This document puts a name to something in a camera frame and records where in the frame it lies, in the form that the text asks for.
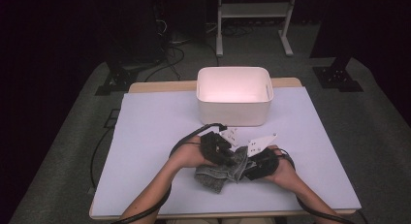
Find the floor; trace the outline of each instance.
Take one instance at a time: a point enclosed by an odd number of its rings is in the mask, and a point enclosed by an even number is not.
[[[332,145],[363,206],[369,223],[411,223],[411,129],[375,82],[370,71],[351,59],[347,71],[364,92],[323,89],[312,67],[330,66],[333,58],[309,58],[318,25],[291,25],[288,32],[294,56],[283,51],[278,26],[246,28],[241,37],[223,38],[224,56],[213,52],[215,38],[204,43],[178,46],[184,58],[149,77],[150,81],[195,80],[207,66],[259,66],[272,78],[300,79],[320,116]],[[183,41],[179,35],[176,42]],[[181,51],[168,50],[170,63]],[[145,81],[160,66],[140,72]],[[93,201],[90,164],[96,183],[110,149],[112,132],[102,138],[111,110],[120,109],[124,92],[96,96],[109,69],[98,66],[84,85],[60,129],[50,151],[21,201],[11,223],[110,223],[92,220],[88,211]],[[364,223],[358,213],[347,216]],[[312,223],[307,215],[288,218],[288,223]]]

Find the gray cloth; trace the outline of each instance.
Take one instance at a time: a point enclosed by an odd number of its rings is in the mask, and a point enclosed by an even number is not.
[[[214,192],[220,193],[225,181],[228,179],[238,182],[247,166],[247,146],[242,146],[236,150],[232,159],[235,161],[233,166],[220,165],[200,166],[196,169],[194,178],[202,185],[211,188]]]

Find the hand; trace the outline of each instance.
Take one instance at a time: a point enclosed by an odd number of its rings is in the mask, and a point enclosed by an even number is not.
[[[200,165],[214,165],[206,160],[200,152],[200,137],[195,136],[180,146],[169,159],[175,162],[179,168],[197,168]]]
[[[282,155],[282,152],[277,145],[269,146],[269,148],[273,150],[276,155]],[[281,157],[278,159],[279,164],[277,170],[275,170],[272,175],[264,178],[292,192],[299,191],[304,183],[297,175],[296,170],[288,160]]]

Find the plastic bin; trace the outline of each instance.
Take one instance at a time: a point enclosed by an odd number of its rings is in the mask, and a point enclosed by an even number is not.
[[[205,67],[197,78],[203,124],[258,126],[266,122],[273,98],[269,72],[261,67]]]

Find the dark background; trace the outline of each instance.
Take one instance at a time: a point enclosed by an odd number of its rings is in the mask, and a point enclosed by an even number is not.
[[[204,21],[215,20],[217,0],[190,1],[162,0],[165,9],[153,13],[169,19],[171,28],[188,33],[202,28],[199,16]],[[335,57],[340,46],[349,43],[353,57],[370,69],[408,123],[411,123],[410,36],[407,32],[410,1],[297,0],[292,18],[292,22],[298,24],[322,20],[312,57]],[[156,61],[161,57],[156,51],[162,43],[151,38],[149,43],[141,44],[152,47],[130,48],[126,36],[130,36],[133,29],[109,33],[107,29],[118,24],[116,21],[125,22],[120,18],[132,11],[120,12],[115,5],[100,9],[102,2],[98,0],[0,2],[1,113],[6,119],[0,147],[0,220],[7,222],[94,68],[111,53],[123,57],[133,54],[133,60],[141,62]],[[195,29],[188,29],[179,18],[181,14],[190,13],[195,13],[191,17],[200,24]],[[112,21],[104,18],[112,14],[117,14]],[[154,15],[150,15],[153,14],[143,15],[146,17],[144,24],[155,28]],[[101,51],[102,46],[115,46],[119,51],[125,48],[126,52]],[[157,56],[147,58],[140,54],[148,49]]]

